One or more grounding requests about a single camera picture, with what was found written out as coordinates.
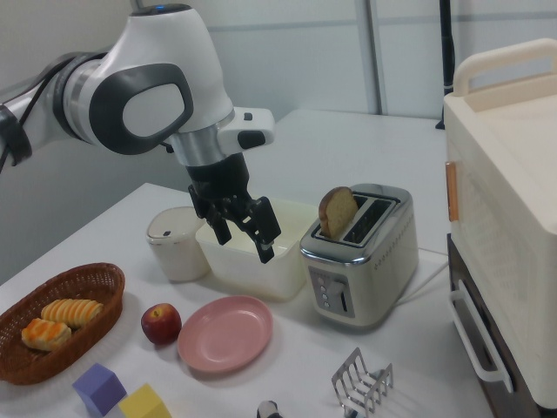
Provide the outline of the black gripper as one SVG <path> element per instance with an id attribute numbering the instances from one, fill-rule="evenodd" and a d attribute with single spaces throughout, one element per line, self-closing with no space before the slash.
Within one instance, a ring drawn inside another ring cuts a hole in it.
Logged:
<path id="1" fill-rule="evenodd" d="M 247 191 L 249 172 L 242 153 L 203 166 L 188 166 L 190 195 L 201 219 L 214 231 L 219 244 L 231 238 L 226 219 L 241 223 L 241 230 L 255 245 L 259 260 L 274 257 L 272 245 L 281 234 L 279 222 L 267 197 L 253 199 Z"/>

